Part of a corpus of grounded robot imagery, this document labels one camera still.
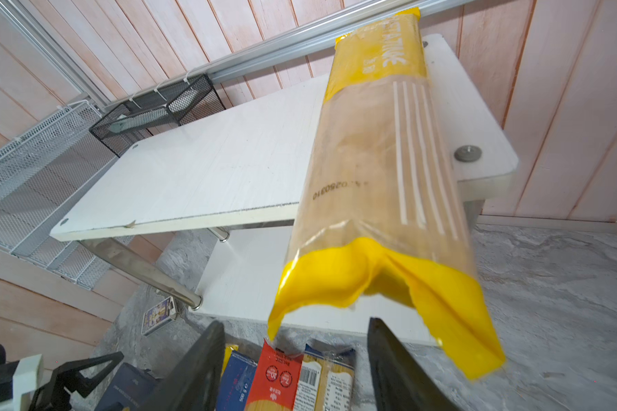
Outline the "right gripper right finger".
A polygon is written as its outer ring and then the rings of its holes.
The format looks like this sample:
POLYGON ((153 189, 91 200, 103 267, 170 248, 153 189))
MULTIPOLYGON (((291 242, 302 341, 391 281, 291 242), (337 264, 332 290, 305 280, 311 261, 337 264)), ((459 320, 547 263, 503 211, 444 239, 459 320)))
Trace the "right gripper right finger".
POLYGON ((368 324, 368 357, 379 410, 457 410, 385 322, 368 324))

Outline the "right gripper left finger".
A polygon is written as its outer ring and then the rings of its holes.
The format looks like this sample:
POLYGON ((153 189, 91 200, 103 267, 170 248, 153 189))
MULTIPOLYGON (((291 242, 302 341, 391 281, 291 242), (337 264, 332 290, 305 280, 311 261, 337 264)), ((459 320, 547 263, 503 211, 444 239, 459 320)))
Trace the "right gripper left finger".
POLYGON ((214 410, 226 348, 224 325, 215 320, 140 410, 214 410))

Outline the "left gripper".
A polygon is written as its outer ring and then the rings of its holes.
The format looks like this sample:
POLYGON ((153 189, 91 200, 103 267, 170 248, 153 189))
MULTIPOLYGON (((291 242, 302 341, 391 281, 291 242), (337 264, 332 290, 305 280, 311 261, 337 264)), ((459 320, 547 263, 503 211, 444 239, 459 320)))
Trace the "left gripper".
POLYGON ((123 353, 118 351, 105 356, 64 363, 53 371, 51 382, 34 392, 28 410, 70 411, 72 409, 70 395, 77 392, 80 396, 87 397, 111 374, 123 358, 123 353), (99 371, 91 378, 82 374, 83 371, 96 366, 99 371))

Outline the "yellow pastatime spaghetti bag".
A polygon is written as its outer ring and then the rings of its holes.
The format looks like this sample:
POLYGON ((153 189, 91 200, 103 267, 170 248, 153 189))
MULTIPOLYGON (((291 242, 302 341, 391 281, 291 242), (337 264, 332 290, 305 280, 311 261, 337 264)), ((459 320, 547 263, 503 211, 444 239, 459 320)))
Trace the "yellow pastatime spaghetti bag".
POLYGON ((224 373, 224 371, 226 371, 226 368, 228 366, 228 363, 229 363, 229 360, 231 359, 232 354, 234 352, 237 352, 238 349, 239 349, 238 344, 226 344, 221 373, 224 373))
POLYGON ((467 378, 506 356, 478 281, 413 8, 346 34, 335 56, 267 321, 382 295, 414 308, 467 378))

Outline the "white two-tier shelf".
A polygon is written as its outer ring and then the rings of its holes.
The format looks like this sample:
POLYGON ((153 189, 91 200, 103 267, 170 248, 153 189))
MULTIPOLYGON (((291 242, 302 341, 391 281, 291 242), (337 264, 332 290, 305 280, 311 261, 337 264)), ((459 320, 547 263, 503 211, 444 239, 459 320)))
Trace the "white two-tier shelf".
MULTIPOLYGON (((463 201, 505 195, 519 158, 445 39, 425 38, 428 73, 445 159, 463 201), (454 160, 479 147, 480 159, 454 160)), ((190 297, 194 313, 267 323, 291 227, 232 229, 294 219, 310 161, 328 75, 135 143, 51 229, 58 241, 84 241, 231 227, 214 248, 190 297)), ((382 318, 401 341, 437 345, 413 308, 362 296, 353 308, 303 308, 284 325, 366 334, 382 318)))

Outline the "blue Barilla spaghetti box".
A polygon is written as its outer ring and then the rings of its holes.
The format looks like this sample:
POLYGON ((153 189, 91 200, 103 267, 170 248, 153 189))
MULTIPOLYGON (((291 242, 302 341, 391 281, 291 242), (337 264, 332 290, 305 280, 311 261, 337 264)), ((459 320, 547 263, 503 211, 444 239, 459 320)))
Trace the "blue Barilla spaghetti box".
POLYGON ((234 351, 221 377, 216 411, 245 411, 257 363, 234 351))

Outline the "blue Barilla rigatoni box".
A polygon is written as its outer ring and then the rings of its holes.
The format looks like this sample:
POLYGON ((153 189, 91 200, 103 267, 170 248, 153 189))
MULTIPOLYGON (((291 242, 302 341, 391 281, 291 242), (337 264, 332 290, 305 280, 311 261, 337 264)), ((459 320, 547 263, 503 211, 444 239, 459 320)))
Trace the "blue Barilla rigatoni box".
POLYGON ((95 410, 139 410, 158 383, 147 371, 123 363, 95 410))

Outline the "clear blue spaghetti bag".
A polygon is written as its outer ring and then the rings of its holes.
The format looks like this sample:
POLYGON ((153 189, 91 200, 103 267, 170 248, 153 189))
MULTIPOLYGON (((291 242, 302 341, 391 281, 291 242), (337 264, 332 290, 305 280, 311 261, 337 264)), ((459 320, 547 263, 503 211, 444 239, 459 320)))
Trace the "clear blue spaghetti bag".
POLYGON ((305 345, 294 411, 348 411, 356 371, 356 350, 319 350, 305 345))

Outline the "small card on floor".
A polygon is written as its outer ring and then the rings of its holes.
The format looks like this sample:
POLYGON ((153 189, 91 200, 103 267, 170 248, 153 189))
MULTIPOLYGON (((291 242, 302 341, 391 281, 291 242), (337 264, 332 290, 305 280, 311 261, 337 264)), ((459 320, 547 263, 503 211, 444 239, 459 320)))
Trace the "small card on floor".
POLYGON ((172 296, 147 310, 142 318, 142 335, 148 336, 178 317, 178 304, 172 296))

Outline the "red spaghetti bag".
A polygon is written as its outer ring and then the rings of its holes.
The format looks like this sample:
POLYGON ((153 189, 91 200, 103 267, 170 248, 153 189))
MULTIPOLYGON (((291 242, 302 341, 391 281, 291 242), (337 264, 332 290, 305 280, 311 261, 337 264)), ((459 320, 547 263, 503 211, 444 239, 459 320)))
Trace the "red spaghetti bag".
POLYGON ((302 354, 288 356, 265 341, 245 410, 293 410, 302 364, 302 354))

